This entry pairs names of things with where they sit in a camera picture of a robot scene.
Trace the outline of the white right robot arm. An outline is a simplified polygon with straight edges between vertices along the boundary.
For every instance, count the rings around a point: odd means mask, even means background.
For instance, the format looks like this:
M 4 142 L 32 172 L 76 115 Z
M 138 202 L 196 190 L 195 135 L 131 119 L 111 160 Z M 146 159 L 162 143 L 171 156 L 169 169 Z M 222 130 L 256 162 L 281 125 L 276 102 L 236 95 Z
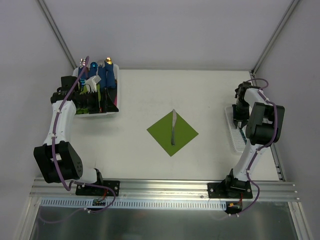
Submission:
M 252 172 L 264 151 L 281 136 L 285 107 L 272 102 L 264 89 L 269 82 L 263 78 L 264 86 L 254 86 L 250 79 L 242 82 L 235 89 L 236 102 L 230 107 L 232 126 L 245 128 L 246 144 L 239 161 L 221 182 L 223 194 L 231 198 L 251 199 Z

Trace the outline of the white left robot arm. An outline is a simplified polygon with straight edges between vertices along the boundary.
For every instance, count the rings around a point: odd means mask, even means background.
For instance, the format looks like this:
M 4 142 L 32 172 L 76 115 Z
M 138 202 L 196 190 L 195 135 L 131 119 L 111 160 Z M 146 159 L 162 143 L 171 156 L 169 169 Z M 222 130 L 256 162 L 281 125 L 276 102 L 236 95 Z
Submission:
M 82 115 L 117 113 L 118 89 L 100 87 L 82 92 L 77 77 L 61 77 L 61 86 L 50 98 L 52 119 L 48 135 L 41 146 L 33 150 L 40 172 L 47 183 L 76 181 L 87 184 L 93 195 L 104 191 L 101 172 L 86 168 L 71 145 L 73 119 L 80 111 Z

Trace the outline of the green paper napkin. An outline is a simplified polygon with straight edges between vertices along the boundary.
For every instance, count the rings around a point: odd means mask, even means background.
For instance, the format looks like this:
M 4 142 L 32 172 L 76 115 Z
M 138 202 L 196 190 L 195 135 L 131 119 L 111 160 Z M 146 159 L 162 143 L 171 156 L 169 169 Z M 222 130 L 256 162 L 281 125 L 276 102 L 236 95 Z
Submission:
M 176 112 L 175 145 L 172 146 L 172 111 L 147 129 L 147 132 L 170 157 L 176 154 L 199 134 Z

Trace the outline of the silver table knife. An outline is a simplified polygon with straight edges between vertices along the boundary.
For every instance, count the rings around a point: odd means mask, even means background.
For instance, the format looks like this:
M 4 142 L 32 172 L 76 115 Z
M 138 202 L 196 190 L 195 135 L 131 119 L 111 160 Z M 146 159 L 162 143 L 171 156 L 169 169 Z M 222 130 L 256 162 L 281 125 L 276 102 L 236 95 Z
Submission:
M 171 126 L 171 145 L 175 145 L 175 126 L 177 121 L 177 112 L 175 109 L 172 110 L 172 126 Z

